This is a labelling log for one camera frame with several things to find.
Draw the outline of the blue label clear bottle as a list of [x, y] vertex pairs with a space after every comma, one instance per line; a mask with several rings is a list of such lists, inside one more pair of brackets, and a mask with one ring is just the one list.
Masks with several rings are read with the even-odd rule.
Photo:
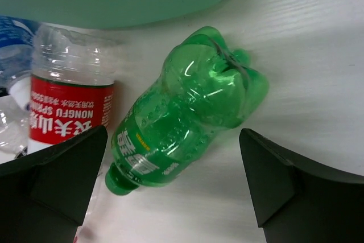
[[1, 87], [22, 109], [30, 102], [33, 39], [40, 23], [1, 16]]

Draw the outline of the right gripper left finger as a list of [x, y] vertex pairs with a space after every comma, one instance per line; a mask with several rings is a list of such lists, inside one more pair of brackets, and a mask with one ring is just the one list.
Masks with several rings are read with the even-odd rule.
[[1, 164], [1, 242], [73, 242], [104, 157], [107, 131]]

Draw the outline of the green plastic soda bottle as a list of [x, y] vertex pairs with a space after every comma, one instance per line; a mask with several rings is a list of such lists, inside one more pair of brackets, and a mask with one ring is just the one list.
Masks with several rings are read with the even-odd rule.
[[122, 196], [169, 184], [220, 132], [241, 126], [268, 90], [245, 50], [229, 49], [214, 27], [198, 29], [168, 54], [116, 128], [107, 188]]

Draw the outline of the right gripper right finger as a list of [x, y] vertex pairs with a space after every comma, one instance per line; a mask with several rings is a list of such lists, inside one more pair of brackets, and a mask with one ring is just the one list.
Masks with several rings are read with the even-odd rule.
[[363, 242], [363, 176], [329, 167], [251, 129], [239, 135], [267, 242]]

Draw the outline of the red label water bottle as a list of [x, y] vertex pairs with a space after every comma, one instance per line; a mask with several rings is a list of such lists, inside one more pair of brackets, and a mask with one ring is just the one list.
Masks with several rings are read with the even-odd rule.
[[28, 152], [108, 126], [119, 44], [42, 25], [34, 37]]

